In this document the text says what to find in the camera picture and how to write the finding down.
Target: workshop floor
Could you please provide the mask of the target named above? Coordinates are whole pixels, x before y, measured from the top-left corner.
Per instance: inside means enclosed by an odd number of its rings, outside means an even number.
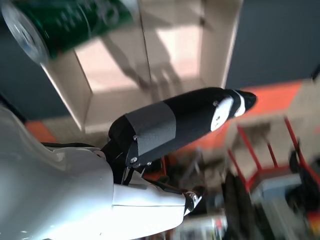
[[[262,166],[272,164],[265,140],[270,142],[278,162],[284,164],[288,161],[289,151],[293,147],[284,116],[288,116],[296,137],[300,139],[304,158],[310,161],[319,154],[319,83],[314,84],[309,80],[296,81],[252,88],[251,91],[258,96],[258,103],[252,111],[180,149],[176,154],[183,156],[201,147],[204,158],[212,160],[226,156],[227,149],[231,149],[244,175],[248,176],[254,171],[255,165],[238,134],[237,125],[240,125],[245,129]],[[108,139],[107,132],[81,132],[71,117],[29,122],[26,126],[41,142],[81,142],[103,147]]]

